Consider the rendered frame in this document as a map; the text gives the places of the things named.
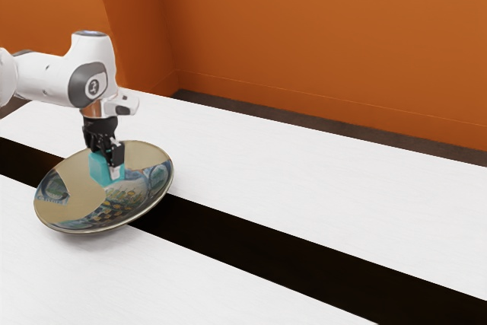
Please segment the teal block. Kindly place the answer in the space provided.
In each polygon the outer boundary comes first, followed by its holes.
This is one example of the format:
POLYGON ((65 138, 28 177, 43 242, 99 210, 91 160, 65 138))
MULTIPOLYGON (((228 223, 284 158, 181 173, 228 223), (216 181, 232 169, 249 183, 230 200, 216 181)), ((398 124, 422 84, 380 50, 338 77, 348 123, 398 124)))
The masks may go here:
POLYGON ((125 165, 111 167, 99 151, 88 155, 88 169, 90 177, 102 187, 125 179, 125 165))

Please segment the printed shallow plate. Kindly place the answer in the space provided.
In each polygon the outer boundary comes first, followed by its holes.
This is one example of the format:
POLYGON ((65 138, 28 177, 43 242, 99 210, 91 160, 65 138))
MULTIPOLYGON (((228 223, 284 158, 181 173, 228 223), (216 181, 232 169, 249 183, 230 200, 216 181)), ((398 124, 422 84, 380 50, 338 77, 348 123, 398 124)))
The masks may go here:
POLYGON ((86 148, 58 163, 41 180, 34 195, 37 217, 47 227, 69 234, 118 228, 154 208, 169 190, 173 162, 147 142, 124 141, 120 178, 99 184, 90 168, 105 165, 86 148))

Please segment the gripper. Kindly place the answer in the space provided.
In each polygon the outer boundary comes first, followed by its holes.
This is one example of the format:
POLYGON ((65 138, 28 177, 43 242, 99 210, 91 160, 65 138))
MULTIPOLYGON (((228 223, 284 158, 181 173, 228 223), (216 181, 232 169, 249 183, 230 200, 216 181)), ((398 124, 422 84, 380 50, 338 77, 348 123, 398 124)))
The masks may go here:
POLYGON ((107 118, 83 117, 83 136, 89 139, 89 148, 92 152, 105 151, 105 137, 110 139, 110 167, 116 169, 124 164, 125 145, 116 140, 115 131, 118 126, 118 118, 110 116, 107 118))

